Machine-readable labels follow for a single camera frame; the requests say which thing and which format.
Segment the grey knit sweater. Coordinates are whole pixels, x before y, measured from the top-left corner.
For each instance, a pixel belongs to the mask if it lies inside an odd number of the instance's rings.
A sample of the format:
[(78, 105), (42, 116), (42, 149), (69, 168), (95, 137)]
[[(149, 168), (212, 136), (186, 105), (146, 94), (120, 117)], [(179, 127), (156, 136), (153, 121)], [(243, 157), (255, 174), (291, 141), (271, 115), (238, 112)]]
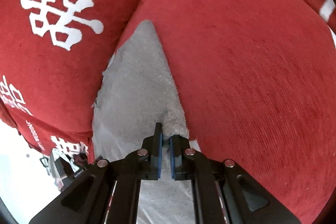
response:
[[(103, 73), (93, 110), (96, 156), (109, 161), (139, 149), (143, 139), (163, 126), (163, 139), (189, 137), (185, 112), (162, 44), (151, 21), (144, 20), (116, 51)], [(194, 223), (189, 181), (171, 176), (169, 145), (163, 146), (162, 172), (157, 181), (143, 181), (138, 223)]]

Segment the red sofa seat cushion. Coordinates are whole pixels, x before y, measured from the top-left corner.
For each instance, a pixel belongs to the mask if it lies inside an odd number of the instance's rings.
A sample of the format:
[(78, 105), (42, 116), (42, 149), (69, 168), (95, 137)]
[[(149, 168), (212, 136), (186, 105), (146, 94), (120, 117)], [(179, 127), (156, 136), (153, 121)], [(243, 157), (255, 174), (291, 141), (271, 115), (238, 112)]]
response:
[(192, 140), (312, 223), (335, 187), (335, 18), (325, 0), (141, 0)]

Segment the red sofa back cushion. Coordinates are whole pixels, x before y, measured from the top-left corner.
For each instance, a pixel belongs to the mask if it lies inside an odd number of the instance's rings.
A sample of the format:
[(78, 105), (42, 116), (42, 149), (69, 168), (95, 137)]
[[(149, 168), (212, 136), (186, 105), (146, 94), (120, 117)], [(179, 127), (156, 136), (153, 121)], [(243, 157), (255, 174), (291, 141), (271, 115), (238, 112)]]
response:
[(101, 74), (140, 0), (1, 0), (1, 98), (15, 118), (91, 130)]

